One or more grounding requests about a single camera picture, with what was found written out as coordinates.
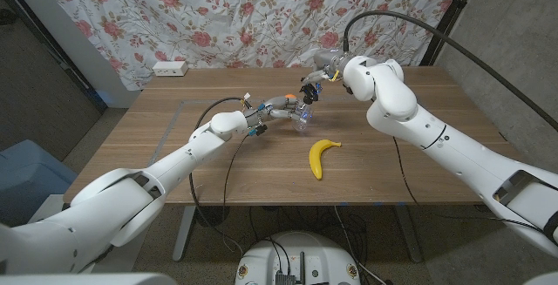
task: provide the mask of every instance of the power outlet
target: power outlet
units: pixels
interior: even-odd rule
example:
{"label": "power outlet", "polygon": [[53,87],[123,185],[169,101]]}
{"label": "power outlet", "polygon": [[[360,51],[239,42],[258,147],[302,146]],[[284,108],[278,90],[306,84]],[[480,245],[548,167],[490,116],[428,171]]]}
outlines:
{"label": "power outlet", "polygon": [[186,62],[157,62],[153,67],[156,76],[184,76],[188,70]]}

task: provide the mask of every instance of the floral curtain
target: floral curtain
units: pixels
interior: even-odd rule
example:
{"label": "floral curtain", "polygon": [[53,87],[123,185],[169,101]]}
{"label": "floral curtain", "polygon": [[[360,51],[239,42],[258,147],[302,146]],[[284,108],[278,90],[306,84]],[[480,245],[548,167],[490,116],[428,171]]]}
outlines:
{"label": "floral curtain", "polygon": [[[436,26],[452,0],[58,0],[128,90],[143,88],[157,61],[190,68],[311,66],[338,47],[365,10],[395,10]],[[354,53],[417,64],[431,35],[391,17],[353,26]]]}

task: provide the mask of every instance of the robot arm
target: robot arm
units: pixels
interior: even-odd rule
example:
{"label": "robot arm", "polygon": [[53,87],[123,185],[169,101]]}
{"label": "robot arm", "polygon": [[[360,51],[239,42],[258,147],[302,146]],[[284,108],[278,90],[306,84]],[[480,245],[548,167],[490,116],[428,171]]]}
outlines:
{"label": "robot arm", "polygon": [[0,225],[5,274],[78,273],[111,245],[123,246],[143,231],[170,192],[217,156],[234,132],[263,132],[263,123],[276,118],[300,123],[301,110],[308,108],[288,96],[272,98],[257,110],[218,113],[186,145],[150,167],[119,168],[100,176],[63,212],[20,227]]}
{"label": "robot arm", "polygon": [[464,181],[516,233],[558,257],[558,175],[506,158],[444,123],[417,103],[393,60],[378,64],[339,51],[317,54],[324,74],[340,71],[360,101],[373,100],[368,123],[406,140]]}

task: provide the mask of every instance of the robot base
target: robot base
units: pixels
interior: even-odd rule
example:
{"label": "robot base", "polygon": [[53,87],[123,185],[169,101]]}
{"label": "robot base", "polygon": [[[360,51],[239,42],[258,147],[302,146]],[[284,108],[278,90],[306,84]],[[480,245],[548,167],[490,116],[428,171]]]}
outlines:
{"label": "robot base", "polygon": [[[274,234],[271,239],[285,248],[289,256],[290,275],[287,275],[285,253],[276,245],[277,257],[273,243],[264,240],[256,243],[242,257],[236,270],[236,285],[360,284],[357,264],[347,251],[332,240],[302,231]],[[278,273],[280,260],[282,273]]]}

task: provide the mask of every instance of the yellow banana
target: yellow banana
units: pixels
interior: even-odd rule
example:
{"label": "yellow banana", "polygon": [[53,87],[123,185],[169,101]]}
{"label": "yellow banana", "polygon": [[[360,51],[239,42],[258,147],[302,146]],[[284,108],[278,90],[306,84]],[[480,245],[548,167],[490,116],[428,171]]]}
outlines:
{"label": "yellow banana", "polygon": [[317,179],[321,180],[322,179],[322,152],[323,150],[331,147],[331,146],[341,146],[341,143],[339,142],[333,142],[331,140],[327,140],[327,139],[323,139],[320,140],[318,142],[316,142],[311,148],[310,148],[310,168],[312,169],[312,172],[314,173],[314,176],[316,176]]}

